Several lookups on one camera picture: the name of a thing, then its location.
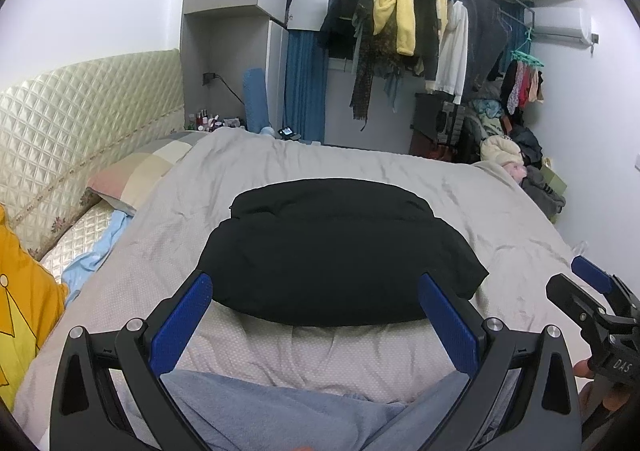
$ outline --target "blue gripper pad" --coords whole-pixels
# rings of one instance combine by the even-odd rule
[[[418,301],[456,370],[474,376],[480,367],[478,341],[428,274],[418,280]]]
[[[211,303],[213,285],[207,274],[193,282],[151,341],[149,366],[156,377],[175,368],[182,351]]]
[[[571,271],[601,294],[608,294],[613,288],[611,278],[583,256],[574,257]]]

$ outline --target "bed sheet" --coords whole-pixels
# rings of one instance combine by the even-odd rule
[[[56,370],[71,328],[110,331],[133,317],[145,318],[194,269],[211,230],[229,217],[235,196],[314,177],[386,182],[423,197],[436,216],[466,238],[490,272],[472,300],[483,316],[499,317],[512,329],[540,331],[554,323],[575,358],[588,355],[577,326],[545,297],[551,275],[575,278],[571,250],[500,166],[303,145],[221,128],[198,142],[156,186],[31,363],[14,409],[26,434],[38,442],[47,428]],[[216,303],[207,309],[177,368],[267,386],[356,392],[379,402],[410,402],[453,369],[428,320],[290,327]],[[122,390],[121,375],[114,377]]]
[[[68,267],[76,257],[90,251],[95,241],[109,226],[113,207],[101,200],[68,230],[62,238],[40,260],[40,264],[47,269],[58,283],[62,271]]]

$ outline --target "headboard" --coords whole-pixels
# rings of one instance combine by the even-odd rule
[[[40,259],[93,204],[88,178],[184,129],[178,50],[86,61],[0,92],[0,203]]]

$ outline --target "white air conditioner unit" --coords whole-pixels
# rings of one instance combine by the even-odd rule
[[[540,6],[533,9],[536,13],[534,36],[575,40],[590,46],[591,14],[584,8],[559,6]],[[531,25],[530,13],[527,14],[528,25]]]

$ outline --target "pillow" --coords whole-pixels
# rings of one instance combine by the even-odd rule
[[[487,276],[465,238],[419,196],[351,179],[274,184],[236,196],[197,269],[212,298],[294,326],[424,319],[422,274],[471,299]]]
[[[89,179],[87,187],[130,216],[160,180],[207,133],[181,131],[154,140]]]
[[[65,310],[67,293],[20,247],[0,206],[0,397],[9,410],[29,363]]]

